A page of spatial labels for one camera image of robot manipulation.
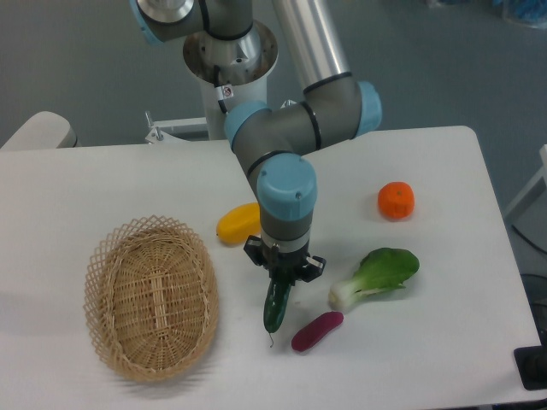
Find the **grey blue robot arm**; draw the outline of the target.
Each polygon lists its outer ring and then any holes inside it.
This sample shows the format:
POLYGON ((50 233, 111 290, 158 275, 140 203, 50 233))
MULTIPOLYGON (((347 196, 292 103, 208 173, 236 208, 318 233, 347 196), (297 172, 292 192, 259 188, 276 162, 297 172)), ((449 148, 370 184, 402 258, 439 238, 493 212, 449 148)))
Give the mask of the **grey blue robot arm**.
POLYGON ((271 109, 266 79, 278 58, 275 37, 249 1, 133 1, 152 44, 182 39, 187 69, 202 84, 211 138, 224 138, 260 207, 261 234, 245 253, 274 282, 318 278, 325 261, 309 253, 317 198, 309 153, 375 130, 379 95, 353 78, 324 1, 276 1, 273 9, 295 64, 303 100, 271 109))

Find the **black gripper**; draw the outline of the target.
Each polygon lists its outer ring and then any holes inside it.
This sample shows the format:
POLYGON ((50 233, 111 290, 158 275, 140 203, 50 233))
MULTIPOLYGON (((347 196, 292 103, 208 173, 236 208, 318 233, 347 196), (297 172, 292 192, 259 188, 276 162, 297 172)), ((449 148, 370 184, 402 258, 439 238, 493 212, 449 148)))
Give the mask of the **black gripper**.
POLYGON ((322 275, 326 260, 309 253, 309 235, 297 240, 274 242, 264 234, 249 236, 244 252, 257 266, 264 267, 272 278, 288 278, 291 286, 296 282, 309 283, 322 275))

